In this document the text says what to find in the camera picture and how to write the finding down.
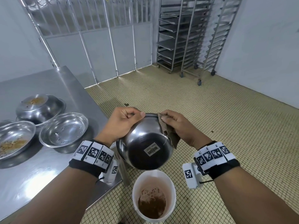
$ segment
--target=baking rack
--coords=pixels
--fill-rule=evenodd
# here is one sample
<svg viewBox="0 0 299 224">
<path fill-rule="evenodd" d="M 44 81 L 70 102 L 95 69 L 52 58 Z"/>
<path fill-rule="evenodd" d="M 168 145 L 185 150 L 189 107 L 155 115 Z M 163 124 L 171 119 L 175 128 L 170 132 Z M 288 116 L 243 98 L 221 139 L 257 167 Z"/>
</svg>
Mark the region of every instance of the baking rack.
<svg viewBox="0 0 299 224">
<path fill-rule="evenodd" d="M 183 61 L 194 0 L 160 0 L 157 67 L 171 73 Z"/>
<path fill-rule="evenodd" d="M 215 66 L 217 64 L 217 61 L 219 59 L 219 56 L 221 54 L 222 48 L 231 29 L 231 26 L 234 22 L 236 14 L 239 10 L 241 1 L 242 0 L 222 0 L 223 4 L 220 8 L 220 14 L 218 15 L 218 22 L 216 23 L 216 27 L 214 28 L 212 39 L 209 41 L 210 44 L 208 45 L 207 54 L 204 56 L 204 61 L 200 62 L 198 60 L 201 51 L 201 45 L 199 45 L 199 48 L 195 53 L 193 62 L 183 60 L 183 64 L 181 67 L 181 77 L 183 77 L 183 72 L 195 75 L 198 77 L 197 84 L 200 86 L 202 84 L 201 75 L 203 71 L 211 70 L 211 75 L 215 75 Z M 187 70 L 193 64 L 194 69 L 197 69 L 199 66 L 201 67 L 201 71 L 199 71 L 199 74 L 195 74 Z"/>
<path fill-rule="evenodd" d="M 185 44 L 185 51 L 181 65 L 181 77 L 184 76 L 184 72 L 196 75 L 187 69 L 192 65 L 194 65 L 194 68 L 198 67 L 197 60 L 200 54 L 204 34 L 207 29 L 213 2 L 214 0 L 195 0 L 193 4 L 191 23 L 189 25 L 187 41 Z"/>
</svg>

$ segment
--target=metal gate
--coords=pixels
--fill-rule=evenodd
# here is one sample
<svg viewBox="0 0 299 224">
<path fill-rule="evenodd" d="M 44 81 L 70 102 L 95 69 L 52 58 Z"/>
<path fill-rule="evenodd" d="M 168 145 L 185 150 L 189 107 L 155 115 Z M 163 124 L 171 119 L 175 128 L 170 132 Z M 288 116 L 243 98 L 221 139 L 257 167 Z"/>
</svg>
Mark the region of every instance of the metal gate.
<svg viewBox="0 0 299 224">
<path fill-rule="evenodd" d="M 152 0 L 21 0 L 54 66 L 84 87 L 152 64 Z"/>
</svg>

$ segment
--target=person's left hand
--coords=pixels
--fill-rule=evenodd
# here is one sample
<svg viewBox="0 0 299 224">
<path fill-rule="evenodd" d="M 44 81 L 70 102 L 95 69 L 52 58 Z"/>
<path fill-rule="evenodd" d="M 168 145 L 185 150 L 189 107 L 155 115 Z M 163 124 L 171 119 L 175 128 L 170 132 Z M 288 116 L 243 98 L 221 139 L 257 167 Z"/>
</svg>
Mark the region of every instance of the person's left hand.
<svg viewBox="0 0 299 224">
<path fill-rule="evenodd" d="M 116 107 L 104 129 L 95 137 L 96 141 L 110 147 L 117 139 L 125 136 L 131 127 L 145 117 L 145 113 L 133 107 Z"/>
</svg>

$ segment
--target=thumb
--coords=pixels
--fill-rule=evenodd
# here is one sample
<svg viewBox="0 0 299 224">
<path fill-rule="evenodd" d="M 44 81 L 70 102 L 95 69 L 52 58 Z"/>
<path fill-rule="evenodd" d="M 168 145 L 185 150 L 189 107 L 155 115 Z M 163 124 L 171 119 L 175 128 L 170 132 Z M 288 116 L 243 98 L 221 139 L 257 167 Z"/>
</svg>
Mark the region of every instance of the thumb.
<svg viewBox="0 0 299 224">
<path fill-rule="evenodd" d="M 162 119 L 162 121 L 163 121 L 164 123 L 166 123 L 166 124 L 172 126 L 174 129 L 176 129 L 177 126 L 178 126 L 178 122 L 175 121 L 175 120 L 172 119 L 172 118 L 169 118 L 169 117 L 167 117 L 167 116 L 161 116 L 161 119 Z"/>
<path fill-rule="evenodd" d="M 128 121 L 131 125 L 134 125 L 139 120 L 142 120 L 144 117 L 145 117 L 145 112 L 140 112 L 133 115 L 131 118 L 128 119 Z"/>
</svg>

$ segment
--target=beige floor tile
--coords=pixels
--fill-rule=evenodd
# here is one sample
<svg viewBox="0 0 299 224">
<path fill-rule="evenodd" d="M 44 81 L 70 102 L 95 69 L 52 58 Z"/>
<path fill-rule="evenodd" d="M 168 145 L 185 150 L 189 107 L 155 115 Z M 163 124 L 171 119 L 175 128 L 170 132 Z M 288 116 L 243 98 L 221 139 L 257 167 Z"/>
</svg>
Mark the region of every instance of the beige floor tile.
<svg viewBox="0 0 299 224">
<path fill-rule="evenodd" d="M 172 109 L 197 128 L 222 141 L 241 165 L 299 213 L 299 110 L 219 76 L 205 73 L 202 86 L 148 66 L 87 88 L 107 116 L 128 104 L 145 112 Z M 213 183 L 187 188 L 181 170 L 195 150 L 180 142 L 160 170 L 173 180 L 177 203 L 165 223 L 234 223 Z M 132 184 L 120 185 L 87 212 L 82 223 L 145 223 L 134 211 L 133 183 L 142 173 L 129 169 Z"/>
</svg>

